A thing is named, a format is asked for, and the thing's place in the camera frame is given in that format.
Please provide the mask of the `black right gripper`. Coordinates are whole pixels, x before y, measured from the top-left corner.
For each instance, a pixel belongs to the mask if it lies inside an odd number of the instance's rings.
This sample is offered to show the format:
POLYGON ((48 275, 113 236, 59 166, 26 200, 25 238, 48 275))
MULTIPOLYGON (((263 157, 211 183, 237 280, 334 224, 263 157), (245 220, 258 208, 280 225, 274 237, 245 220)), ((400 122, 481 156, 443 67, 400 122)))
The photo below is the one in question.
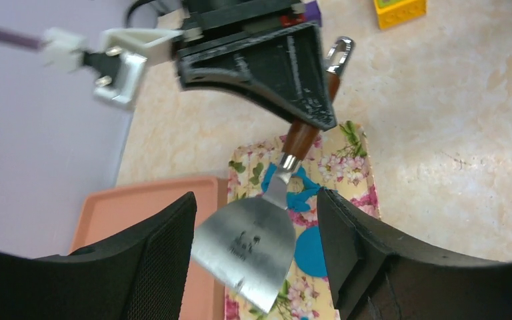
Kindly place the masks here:
POLYGON ((306 20, 303 1, 183 1, 182 8, 175 65, 184 91, 223 91, 288 122, 335 126, 321 30, 306 20))

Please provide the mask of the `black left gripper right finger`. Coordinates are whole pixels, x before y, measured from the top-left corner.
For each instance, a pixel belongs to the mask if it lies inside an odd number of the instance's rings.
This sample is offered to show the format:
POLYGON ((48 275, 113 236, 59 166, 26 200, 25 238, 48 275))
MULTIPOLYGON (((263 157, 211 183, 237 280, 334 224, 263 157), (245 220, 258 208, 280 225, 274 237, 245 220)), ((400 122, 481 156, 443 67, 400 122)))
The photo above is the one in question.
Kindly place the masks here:
POLYGON ((512 262, 428 244, 329 189, 317 214, 342 319, 512 319, 512 262))

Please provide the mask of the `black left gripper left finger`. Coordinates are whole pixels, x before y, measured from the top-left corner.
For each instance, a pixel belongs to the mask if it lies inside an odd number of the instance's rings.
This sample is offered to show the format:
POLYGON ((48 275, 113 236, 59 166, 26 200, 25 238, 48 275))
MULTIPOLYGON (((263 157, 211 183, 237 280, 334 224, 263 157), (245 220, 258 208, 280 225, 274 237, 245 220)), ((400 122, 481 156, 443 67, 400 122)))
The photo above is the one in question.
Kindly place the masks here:
POLYGON ((118 319, 123 292, 96 258, 0 252, 0 319, 118 319))

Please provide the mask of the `metal scraper wooden handle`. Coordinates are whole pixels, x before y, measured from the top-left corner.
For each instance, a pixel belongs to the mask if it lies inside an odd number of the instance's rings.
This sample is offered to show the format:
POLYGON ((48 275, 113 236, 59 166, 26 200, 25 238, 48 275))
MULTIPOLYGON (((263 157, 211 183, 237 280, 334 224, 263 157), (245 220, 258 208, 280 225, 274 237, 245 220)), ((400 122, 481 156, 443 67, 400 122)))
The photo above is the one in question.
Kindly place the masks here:
POLYGON ((289 180, 318 133, 294 120, 264 194, 227 204, 194 232, 193 260, 263 313, 272 309, 295 252, 287 212, 289 180))

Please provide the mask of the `blue dough piece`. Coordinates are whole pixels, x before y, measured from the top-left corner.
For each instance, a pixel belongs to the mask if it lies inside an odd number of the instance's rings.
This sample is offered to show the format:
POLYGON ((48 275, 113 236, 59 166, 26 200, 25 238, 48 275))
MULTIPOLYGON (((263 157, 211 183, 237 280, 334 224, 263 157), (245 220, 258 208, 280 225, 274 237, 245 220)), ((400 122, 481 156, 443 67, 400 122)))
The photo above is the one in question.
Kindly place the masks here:
POLYGON ((318 226, 310 227, 298 236, 294 260, 298 268, 311 277, 325 278, 327 276, 318 226))

